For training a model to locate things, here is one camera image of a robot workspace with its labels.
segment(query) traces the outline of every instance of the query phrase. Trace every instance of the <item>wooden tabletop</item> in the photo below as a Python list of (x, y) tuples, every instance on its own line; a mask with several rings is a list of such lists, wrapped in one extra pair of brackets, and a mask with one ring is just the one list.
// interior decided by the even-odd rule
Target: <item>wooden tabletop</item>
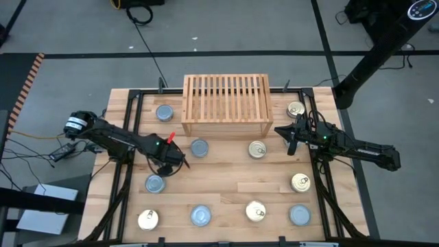
[[(128, 91), (113, 89), (108, 102), (106, 120), (119, 127), (123, 125)], [(314, 94), (317, 108), (325, 119), (341, 128), (331, 88), (316, 87)], [(274, 127), (292, 122), (285, 109), (294, 100), (298, 100), (295, 93), (272, 94), (274, 123), (267, 137), (261, 139), (268, 153), (262, 159), (254, 160), (247, 152), (248, 144), (254, 141), (254, 137), (232, 138), (232, 128), (227, 130), (228, 135), (205, 138), (209, 143), (209, 154), (204, 158), (194, 157), (189, 146), (197, 137), (185, 136), (180, 122), (181, 95), (146, 95), (139, 134), (157, 133), (167, 138), (170, 132), (175, 131), (174, 141), (187, 154), (191, 169), (183, 167), (176, 175), (166, 178), (167, 186), (162, 193), (148, 193), (145, 180), (151, 171), (145, 157), (136, 153), (123, 242), (157, 242), (159, 237), (165, 237), (166, 242), (265, 242), (278, 241), (279, 236), (286, 236), (287, 241), (324, 240), (316, 188), (311, 186), (307, 193), (295, 193), (289, 186), (291, 177), (297, 173), (307, 174), (313, 185), (309, 151), (304, 145), (298, 148), (296, 155), (286, 155), (287, 148), (282, 138), (273, 131)], [(155, 110), (161, 104), (169, 104), (174, 109), (174, 118), (170, 122), (157, 120)], [(135, 110), (136, 103), (133, 104), (130, 130)], [(93, 172), (107, 160), (105, 154), (98, 155)], [(340, 208), (357, 229), (367, 235), (352, 169), (338, 161), (331, 162), (330, 166)], [(114, 171), (114, 163), (111, 163), (91, 181), (79, 239), (89, 235), (105, 214)], [(267, 209), (261, 222), (251, 222), (246, 217), (246, 205), (253, 200), (262, 202)], [(194, 226), (190, 220), (190, 212), (198, 204), (208, 206), (213, 215), (210, 224), (201, 228)], [(294, 226), (290, 222), (288, 211), (295, 204), (303, 204), (311, 210), (309, 226)], [(159, 215), (158, 226), (153, 231), (142, 231), (137, 223), (139, 214), (146, 209), (156, 210)], [(327, 211), (331, 232), (336, 235), (328, 204)], [(116, 219), (112, 228), (112, 237), (115, 237), (119, 212), (113, 219)]]

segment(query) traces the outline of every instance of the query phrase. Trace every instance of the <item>orange and black striped tape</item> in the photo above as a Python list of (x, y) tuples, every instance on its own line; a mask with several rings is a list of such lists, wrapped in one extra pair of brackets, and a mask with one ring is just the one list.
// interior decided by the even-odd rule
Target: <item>orange and black striped tape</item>
[(36, 74), (38, 73), (38, 70), (40, 69), (40, 66), (41, 66), (41, 63), (43, 62), (43, 59), (44, 59), (44, 54), (38, 54), (35, 58), (33, 65), (32, 65), (32, 68), (30, 69), (29, 73), (27, 74), (27, 79), (23, 85), (23, 88), (20, 91), (19, 98), (16, 100), (15, 106), (12, 109), (12, 112), (9, 116), (8, 137), (11, 134), (10, 131), (14, 128), (15, 123), (16, 123), (17, 119), (19, 118), (21, 109), (23, 108), (23, 105), (25, 103), (27, 95), (29, 95), (30, 89), (32, 88)]

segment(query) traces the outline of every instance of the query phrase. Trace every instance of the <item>wooden crate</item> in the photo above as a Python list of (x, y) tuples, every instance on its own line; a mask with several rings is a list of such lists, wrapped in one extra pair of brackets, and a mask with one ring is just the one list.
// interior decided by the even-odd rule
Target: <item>wooden crate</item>
[(233, 129), (264, 137), (273, 124), (268, 75), (186, 75), (181, 123), (187, 136)]

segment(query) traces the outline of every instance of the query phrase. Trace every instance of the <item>gray floor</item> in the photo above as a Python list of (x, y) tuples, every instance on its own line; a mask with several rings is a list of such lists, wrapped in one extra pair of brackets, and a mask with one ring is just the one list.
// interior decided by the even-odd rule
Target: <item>gray floor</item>
[[(331, 49), (367, 50), (361, 26), (335, 22), (335, 13), (346, 2), (318, 0)], [(12, 15), (17, 4), (13, 0), (1, 4), (6, 8), (0, 10), (0, 22), (8, 19), (4, 17), (8, 13)], [(153, 10), (153, 22), (141, 30), (154, 51), (322, 50), (308, 0), (169, 0)], [(439, 35), (421, 30), (411, 43), (417, 49), (439, 49)], [(113, 10), (108, 1), (78, 4), (53, 0), (44, 5), (28, 1), (1, 51), (72, 54), (144, 52), (145, 48), (124, 11)], [(360, 59), (334, 57), (337, 72), (349, 73)], [(435, 128), (439, 120), (439, 86), (435, 83), (439, 56), (412, 56), (411, 61), (413, 69), (373, 75), (358, 92), (349, 114), (358, 139), (394, 144), (401, 152), (403, 168), (394, 173), (364, 163), (381, 237), (439, 242), (439, 213), (435, 210), (439, 182), (434, 178), (439, 172), (434, 159), (434, 141), (439, 138)], [(331, 77), (323, 56), (159, 58), (158, 63), (170, 86), (181, 86), (188, 73), (268, 73), (272, 86), (282, 86), (288, 79), (290, 86), (312, 86)], [(386, 66), (400, 64), (401, 57), (395, 57)], [(111, 88), (155, 87), (157, 78), (150, 58), (45, 60), (15, 130), (53, 136), (62, 132), (72, 111), (100, 113)], [(56, 141), (35, 141), (16, 134), (11, 138), (45, 154), (58, 147)], [(12, 143), (8, 148), (25, 152)], [(47, 183), (89, 174), (93, 159), (84, 154), (56, 163), (55, 169), (42, 160), (30, 161), (36, 175)], [(2, 162), (18, 185), (37, 183), (24, 161)], [(0, 185), (10, 186), (1, 176)]]

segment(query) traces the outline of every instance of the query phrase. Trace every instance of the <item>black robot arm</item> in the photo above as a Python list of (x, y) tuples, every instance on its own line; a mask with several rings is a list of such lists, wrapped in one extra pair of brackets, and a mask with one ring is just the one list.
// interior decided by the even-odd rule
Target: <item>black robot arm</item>
[(299, 115), (296, 123), (276, 127), (274, 131), (290, 142), (288, 155), (294, 155), (297, 142), (301, 141), (313, 145), (317, 149), (317, 157), (323, 161), (332, 161), (334, 156), (344, 156), (373, 162), (391, 172), (401, 167), (399, 152), (391, 145), (353, 139), (335, 127), (335, 124), (326, 121), (319, 121), (314, 127), (312, 130), (309, 121)]
[(122, 162), (127, 162), (130, 151), (137, 149), (159, 166), (159, 176), (170, 176), (173, 173), (172, 167), (180, 167), (183, 163), (189, 166), (185, 155), (171, 140), (172, 137), (162, 139), (157, 134), (142, 137), (109, 124), (92, 112), (72, 113), (64, 127), (64, 133), (69, 139), (88, 139), (105, 148), (110, 158)]

